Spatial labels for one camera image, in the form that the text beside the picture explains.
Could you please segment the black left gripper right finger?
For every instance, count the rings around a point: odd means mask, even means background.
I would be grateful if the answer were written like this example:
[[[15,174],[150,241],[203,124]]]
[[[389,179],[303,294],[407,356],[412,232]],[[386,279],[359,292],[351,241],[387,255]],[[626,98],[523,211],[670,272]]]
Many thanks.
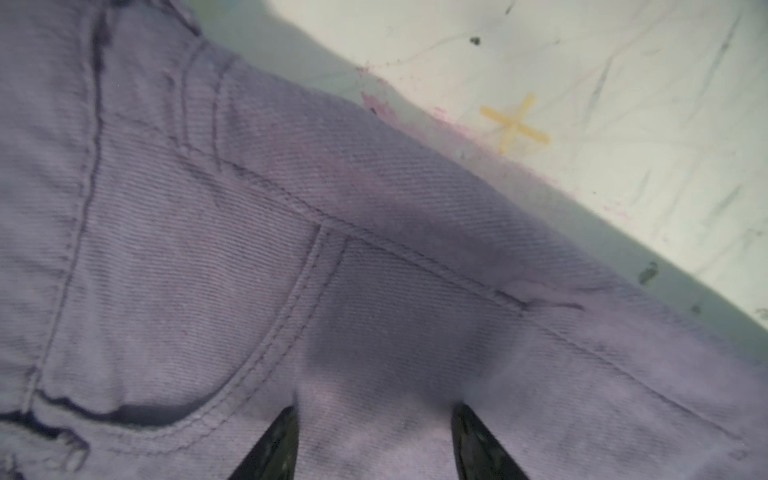
[[[459,479],[529,479],[468,405],[464,403],[454,405],[451,432]]]

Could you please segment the purple trousers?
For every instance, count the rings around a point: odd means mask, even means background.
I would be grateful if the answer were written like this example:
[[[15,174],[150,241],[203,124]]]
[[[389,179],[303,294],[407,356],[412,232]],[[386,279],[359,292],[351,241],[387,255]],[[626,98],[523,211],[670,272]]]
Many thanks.
[[[767,369],[178,1],[1,5],[1,475],[763,479]]]

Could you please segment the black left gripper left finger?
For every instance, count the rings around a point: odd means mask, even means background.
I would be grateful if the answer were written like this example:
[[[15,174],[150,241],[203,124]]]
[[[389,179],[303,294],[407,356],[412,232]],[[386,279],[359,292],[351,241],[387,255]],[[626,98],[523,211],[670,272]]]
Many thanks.
[[[283,409],[230,480],[292,480],[299,446],[299,422],[295,408]]]

